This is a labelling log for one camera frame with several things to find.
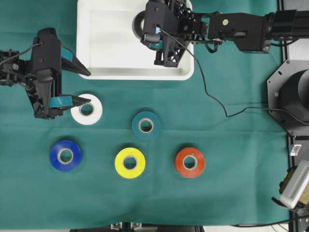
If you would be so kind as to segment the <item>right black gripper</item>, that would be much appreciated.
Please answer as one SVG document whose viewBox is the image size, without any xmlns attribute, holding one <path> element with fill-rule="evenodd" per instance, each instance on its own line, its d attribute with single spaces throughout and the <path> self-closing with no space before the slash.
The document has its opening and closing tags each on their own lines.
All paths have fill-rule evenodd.
<svg viewBox="0 0 309 232">
<path fill-rule="evenodd" d="M 156 52 L 154 65 L 177 68 L 189 44 L 206 43 L 209 13 L 195 13 L 185 0 L 175 0 L 174 12 L 178 18 L 178 30 L 175 33 L 161 30 L 159 43 L 144 45 Z"/>
</svg>

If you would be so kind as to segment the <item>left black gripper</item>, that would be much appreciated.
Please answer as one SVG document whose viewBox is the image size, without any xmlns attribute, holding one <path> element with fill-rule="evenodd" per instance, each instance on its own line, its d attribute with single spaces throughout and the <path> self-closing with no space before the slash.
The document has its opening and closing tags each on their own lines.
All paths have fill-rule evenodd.
<svg viewBox="0 0 309 232">
<path fill-rule="evenodd" d="M 90 76 L 91 72 L 71 50 L 61 47 L 61 61 L 26 61 L 25 90 L 34 111 L 34 117 L 55 119 L 63 116 L 62 108 L 73 108 L 91 100 L 73 95 L 61 95 L 62 69 Z"/>
</svg>

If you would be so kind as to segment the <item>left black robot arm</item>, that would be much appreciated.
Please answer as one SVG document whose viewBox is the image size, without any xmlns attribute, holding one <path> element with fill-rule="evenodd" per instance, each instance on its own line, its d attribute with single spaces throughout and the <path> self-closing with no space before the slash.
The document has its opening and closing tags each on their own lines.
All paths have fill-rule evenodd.
<svg viewBox="0 0 309 232">
<path fill-rule="evenodd" d="M 34 117 L 54 119 L 64 111 L 90 103 L 90 99 L 62 93 L 62 71 L 89 74 L 89 71 L 69 50 L 61 45 L 34 45 L 26 49 L 30 60 L 20 59 L 13 50 L 0 52 L 0 84 L 19 85 L 25 91 Z"/>
</svg>

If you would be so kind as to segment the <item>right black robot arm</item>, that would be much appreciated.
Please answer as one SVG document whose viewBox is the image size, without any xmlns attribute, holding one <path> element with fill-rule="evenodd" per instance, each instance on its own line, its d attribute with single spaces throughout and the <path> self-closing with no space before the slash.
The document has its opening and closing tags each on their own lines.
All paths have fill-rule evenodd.
<svg viewBox="0 0 309 232">
<path fill-rule="evenodd" d="M 272 41 L 309 37 L 308 11 L 283 10 L 258 16 L 247 13 L 195 13 L 184 0 L 150 0 L 140 14 L 141 43 L 156 52 L 155 65 L 178 67 L 189 44 L 215 53 L 224 41 L 241 52 L 269 53 Z"/>
</svg>

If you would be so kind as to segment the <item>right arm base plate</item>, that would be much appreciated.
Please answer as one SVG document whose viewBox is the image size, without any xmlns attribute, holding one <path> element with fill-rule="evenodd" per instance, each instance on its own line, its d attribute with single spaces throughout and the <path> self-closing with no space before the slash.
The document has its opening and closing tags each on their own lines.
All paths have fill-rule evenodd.
<svg viewBox="0 0 309 232">
<path fill-rule="evenodd" d="M 267 80 L 272 118 L 292 136 L 309 135 L 309 62 L 287 60 Z"/>
</svg>

